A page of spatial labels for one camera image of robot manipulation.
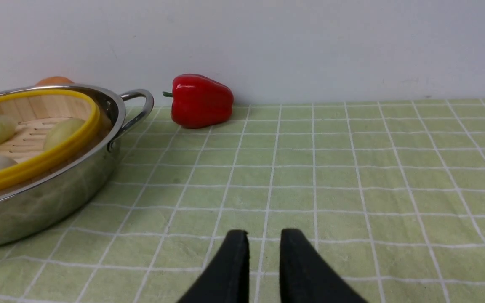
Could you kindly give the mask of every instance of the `yellow steamer rim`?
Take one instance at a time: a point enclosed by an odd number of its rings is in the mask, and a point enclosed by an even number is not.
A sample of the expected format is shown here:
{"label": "yellow steamer rim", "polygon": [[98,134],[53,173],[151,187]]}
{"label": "yellow steamer rim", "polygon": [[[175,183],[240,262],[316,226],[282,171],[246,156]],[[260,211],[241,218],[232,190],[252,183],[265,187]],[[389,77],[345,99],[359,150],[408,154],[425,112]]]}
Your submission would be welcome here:
{"label": "yellow steamer rim", "polygon": [[21,163],[0,170],[0,190],[15,186],[56,167],[83,149],[100,130],[100,109],[89,96],[72,90],[32,90],[0,96],[0,102],[32,96],[64,95],[84,100],[91,113],[85,123],[67,140],[58,146]]}

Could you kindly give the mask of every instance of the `stainless steel pot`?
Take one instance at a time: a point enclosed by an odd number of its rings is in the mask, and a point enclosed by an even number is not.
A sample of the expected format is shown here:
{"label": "stainless steel pot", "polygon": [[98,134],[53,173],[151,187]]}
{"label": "stainless steel pot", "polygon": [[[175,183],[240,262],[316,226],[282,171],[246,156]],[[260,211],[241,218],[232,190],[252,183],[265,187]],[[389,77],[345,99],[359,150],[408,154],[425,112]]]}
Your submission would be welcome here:
{"label": "stainless steel pot", "polygon": [[[0,245],[39,232],[67,217],[89,201],[108,181],[117,165],[120,138],[147,117],[154,99],[146,90],[131,90],[118,96],[88,85],[52,85],[0,92],[0,96],[30,90],[74,90],[90,96],[110,119],[113,128],[95,148],[70,165],[29,186],[0,196]],[[124,101],[144,97],[142,111],[124,123]]]}

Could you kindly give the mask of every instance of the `white wall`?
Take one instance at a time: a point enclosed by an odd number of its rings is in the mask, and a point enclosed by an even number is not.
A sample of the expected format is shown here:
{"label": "white wall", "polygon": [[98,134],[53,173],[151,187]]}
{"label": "white wall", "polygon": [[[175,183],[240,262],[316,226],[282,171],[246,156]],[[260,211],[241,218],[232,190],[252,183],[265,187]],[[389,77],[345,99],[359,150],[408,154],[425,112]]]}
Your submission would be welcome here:
{"label": "white wall", "polygon": [[166,104],[187,72],[251,103],[485,97],[485,0],[0,0],[0,90],[65,75]]}

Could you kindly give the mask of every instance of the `pot rim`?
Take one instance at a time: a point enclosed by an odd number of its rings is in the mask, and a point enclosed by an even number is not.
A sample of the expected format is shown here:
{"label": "pot rim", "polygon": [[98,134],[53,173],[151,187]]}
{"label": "pot rim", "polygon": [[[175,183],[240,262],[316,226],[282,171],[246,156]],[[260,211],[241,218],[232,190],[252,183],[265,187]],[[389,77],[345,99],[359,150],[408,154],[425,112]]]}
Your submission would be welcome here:
{"label": "pot rim", "polygon": [[123,126],[123,123],[125,122],[125,117],[126,117],[126,107],[125,107],[125,102],[119,96],[118,94],[112,92],[111,90],[107,90],[105,88],[100,88],[98,86],[93,86],[93,85],[85,85],[85,84],[63,84],[63,85],[50,85],[50,86],[27,86],[24,88],[15,88],[12,90],[3,90],[0,92],[0,96],[5,96],[8,94],[13,94],[13,93],[19,93],[19,92],[28,92],[28,91],[33,91],[33,90],[54,90],[54,89],[60,89],[60,90],[76,90],[79,88],[86,88],[87,90],[95,90],[96,92],[101,92],[102,94],[106,95],[108,98],[111,99],[111,101],[115,102],[117,105],[118,109],[118,114],[117,114],[117,119],[115,123],[113,124],[112,129],[106,135],[105,138],[103,138],[94,148],[89,150],[86,154],[84,154],[82,157],[79,157],[69,165],[66,165],[62,169],[59,169],[53,174],[50,174],[40,180],[37,180],[33,182],[32,184],[29,184],[27,186],[21,187],[15,191],[9,192],[8,194],[4,194],[0,196],[0,202],[3,202],[5,200],[8,200],[9,198],[16,196],[17,194],[21,194],[22,192],[25,192],[27,190],[30,190],[32,188],[35,188],[37,186],[40,186],[44,182],[51,180],[66,171],[73,169],[80,163],[82,163],[85,159],[90,157],[91,155],[95,154],[102,148],[108,148],[110,146],[110,142],[115,138],[116,134],[119,132],[121,127]]}

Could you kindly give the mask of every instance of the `pot handle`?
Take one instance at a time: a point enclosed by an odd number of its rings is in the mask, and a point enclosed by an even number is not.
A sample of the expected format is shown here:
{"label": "pot handle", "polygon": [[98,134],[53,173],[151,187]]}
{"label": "pot handle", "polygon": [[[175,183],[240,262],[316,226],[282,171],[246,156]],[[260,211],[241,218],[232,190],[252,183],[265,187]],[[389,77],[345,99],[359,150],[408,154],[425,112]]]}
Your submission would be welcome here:
{"label": "pot handle", "polygon": [[123,136],[129,130],[133,129],[137,125],[137,123],[141,122],[142,119],[145,119],[151,113],[152,107],[155,105],[155,100],[152,97],[152,94],[147,90],[130,90],[129,92],[121,95],[121,99],[123,99],[123,101],[129,101],[133,98],[138,97],[145,98],[145,104],[143,105],[142,111],[138,115],[136,115],[136,117],[133,117],[129,122],[124,124],[121,129],[119,129],[119,132],[115,134],[112,142],[114,142],[118,138],[121,138],[121,136]]}

